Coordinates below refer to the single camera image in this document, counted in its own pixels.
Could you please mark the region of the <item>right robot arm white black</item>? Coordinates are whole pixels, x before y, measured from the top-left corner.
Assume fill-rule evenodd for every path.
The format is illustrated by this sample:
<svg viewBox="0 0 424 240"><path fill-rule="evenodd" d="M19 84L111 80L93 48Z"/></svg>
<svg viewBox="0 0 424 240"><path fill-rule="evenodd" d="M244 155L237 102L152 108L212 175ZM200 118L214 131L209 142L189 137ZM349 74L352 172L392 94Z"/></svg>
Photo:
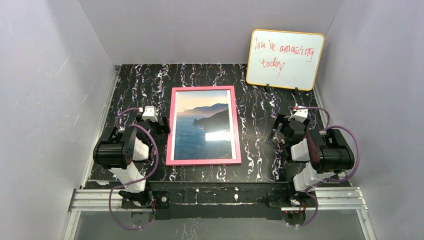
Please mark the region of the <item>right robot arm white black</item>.
<svg viewBox="0 0 424 240"><path fill-rule="evenodd" d="M303 116L278 114L273 129L283 136L282 158L306 163L290 181L295 192L311 192L314 186L332 176L354 168L354 153L339 129L308 130Z"/></svg>

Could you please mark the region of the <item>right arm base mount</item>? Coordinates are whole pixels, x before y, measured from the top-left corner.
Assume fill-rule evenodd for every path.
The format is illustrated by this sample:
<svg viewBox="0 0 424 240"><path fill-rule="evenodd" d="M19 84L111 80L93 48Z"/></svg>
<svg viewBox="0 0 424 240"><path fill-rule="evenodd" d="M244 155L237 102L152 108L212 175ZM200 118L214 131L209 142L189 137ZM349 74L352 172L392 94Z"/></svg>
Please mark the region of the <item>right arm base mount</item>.
<svg viewBox="0 0 424 240"><path fill-rule="evenodd" d="M265 198L265 204L270 208L294 208L292 212L305 212L308 207L316 207L315 192L268 192Z"/></svg>

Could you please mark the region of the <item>sky and sea photo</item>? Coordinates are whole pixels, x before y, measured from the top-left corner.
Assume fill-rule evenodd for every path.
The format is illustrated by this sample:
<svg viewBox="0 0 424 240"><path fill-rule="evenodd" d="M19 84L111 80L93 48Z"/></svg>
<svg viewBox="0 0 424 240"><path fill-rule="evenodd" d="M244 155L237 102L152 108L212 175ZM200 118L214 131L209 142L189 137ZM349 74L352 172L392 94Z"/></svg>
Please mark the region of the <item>sky and sea photo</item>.
<svg viewBox="0 0 424 240"><path fill-rule="evenodd" d="M231 102L228 89L176 91L172 160L234 159Z"/></svg>

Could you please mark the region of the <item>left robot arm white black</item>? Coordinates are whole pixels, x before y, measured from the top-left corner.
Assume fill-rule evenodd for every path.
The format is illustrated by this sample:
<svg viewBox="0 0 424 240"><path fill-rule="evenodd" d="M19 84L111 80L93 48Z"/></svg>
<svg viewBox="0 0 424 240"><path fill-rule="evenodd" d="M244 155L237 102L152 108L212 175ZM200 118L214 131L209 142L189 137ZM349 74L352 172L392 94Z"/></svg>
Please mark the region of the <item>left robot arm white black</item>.
<svg viewBox="0 0 424 240"><path fill-rule="evenodd" d="M170 133L167 117L158 121L140 119L136 124L119 130L106 127L93 149L97 165L113 173L122 183L124 191L138 194L146 190L147 179L159 166L159 149L155 137ZM153 169L143 176L135 162L154 162Z"/></svg>

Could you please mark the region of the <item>pink wooden photo frame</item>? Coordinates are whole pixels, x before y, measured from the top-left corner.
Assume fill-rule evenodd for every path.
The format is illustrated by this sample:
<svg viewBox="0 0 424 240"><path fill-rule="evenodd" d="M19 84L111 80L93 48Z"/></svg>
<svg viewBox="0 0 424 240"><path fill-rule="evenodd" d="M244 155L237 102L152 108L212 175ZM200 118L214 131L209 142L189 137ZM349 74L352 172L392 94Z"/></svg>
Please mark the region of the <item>pink wooden photo frame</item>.
<svg viewBox="0 0 424 240"><path fill-rule="evenodd" d="M231 94L231 116L234 127L234 148L236 157L232 159L214 159L214 160L173 160L173 133L174 133L174 105L175 95L177 91L191 91L191 90L230 90ZM238 116L236 107L235 88L232 85L225 86L196 86L196 87L174 87L171 92L170 102L170 133L167 139L166 162L167 166L206 166L206 165L239 165L242 162L241 144L239 139L238 129Z"/></svg>

